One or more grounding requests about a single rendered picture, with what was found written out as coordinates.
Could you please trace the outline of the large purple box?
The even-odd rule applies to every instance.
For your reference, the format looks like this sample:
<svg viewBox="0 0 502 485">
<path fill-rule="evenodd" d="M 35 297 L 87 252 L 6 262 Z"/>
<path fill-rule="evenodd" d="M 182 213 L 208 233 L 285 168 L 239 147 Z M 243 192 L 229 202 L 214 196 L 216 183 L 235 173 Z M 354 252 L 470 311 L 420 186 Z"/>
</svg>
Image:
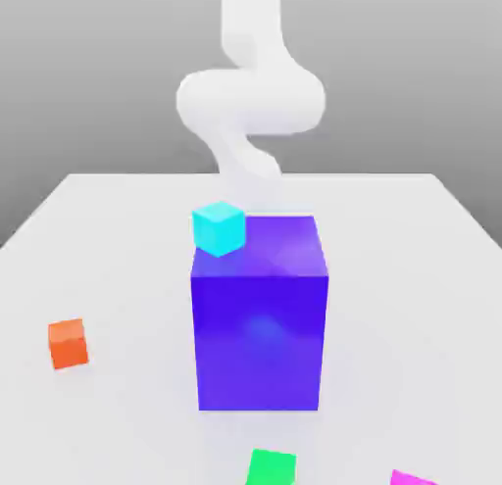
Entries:
<svg viewBox="0 0 502 485">
<path fill-rule="evenodd" d="M 196 250 L 190 283 L 200 410 L 316 410 L 328 282 L 311 216 L 253 216 L 243 248 L 220 258 Z"/>
</svg>

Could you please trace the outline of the small cyan cube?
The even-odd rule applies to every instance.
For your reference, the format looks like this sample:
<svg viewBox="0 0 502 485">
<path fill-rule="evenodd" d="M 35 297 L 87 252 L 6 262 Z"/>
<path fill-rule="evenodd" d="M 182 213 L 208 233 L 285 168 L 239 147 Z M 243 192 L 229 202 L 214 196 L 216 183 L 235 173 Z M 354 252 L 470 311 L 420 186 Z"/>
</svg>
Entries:
<svg viewBox="0 0 502 485">
<path fill-rule="evenodd" d="M 194 210 L 192 223 L 195 247 L 214 257 L 225 256 L 245 245 L 245 214 L 226 202 Z"/>
</svg>

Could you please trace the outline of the small green cube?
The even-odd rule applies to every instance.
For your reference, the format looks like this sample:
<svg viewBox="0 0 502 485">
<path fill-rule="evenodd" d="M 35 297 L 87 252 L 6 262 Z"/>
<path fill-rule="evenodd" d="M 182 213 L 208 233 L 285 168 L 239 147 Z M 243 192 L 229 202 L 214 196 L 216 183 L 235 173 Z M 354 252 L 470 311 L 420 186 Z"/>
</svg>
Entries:
<svg viewBox="0 0 502 485">
<path fill-rule="evenodd" d="M 297 457 L 263 449 L 254 449 L 245 485 L 295 485 Z"/>
</svg>

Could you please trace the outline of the small orange cube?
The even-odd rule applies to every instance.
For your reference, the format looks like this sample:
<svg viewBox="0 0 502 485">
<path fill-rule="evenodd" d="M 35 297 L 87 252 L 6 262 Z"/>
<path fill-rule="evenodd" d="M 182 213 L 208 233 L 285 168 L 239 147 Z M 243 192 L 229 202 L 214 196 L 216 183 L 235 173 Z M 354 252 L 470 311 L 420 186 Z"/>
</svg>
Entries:
<svg viewBox="0 0 502 485">
<path fill-rule="evenodd" d="M 89 361 L 81 318 L 50 323 L 48 344 L 55 369 L 87 364 Z"/>
</svg>

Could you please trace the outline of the small magenta cube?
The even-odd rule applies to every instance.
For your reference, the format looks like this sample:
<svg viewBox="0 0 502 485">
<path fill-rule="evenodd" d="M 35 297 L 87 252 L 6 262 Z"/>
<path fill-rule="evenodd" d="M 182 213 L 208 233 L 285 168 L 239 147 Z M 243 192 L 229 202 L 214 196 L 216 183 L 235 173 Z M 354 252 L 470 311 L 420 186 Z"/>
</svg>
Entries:
<svg viewBox="0 0 502 485">
<path fill-rule="evenodd" d="M 437 485 L 434 481 L 393 469 L 389 485 Z"/>
</svg>

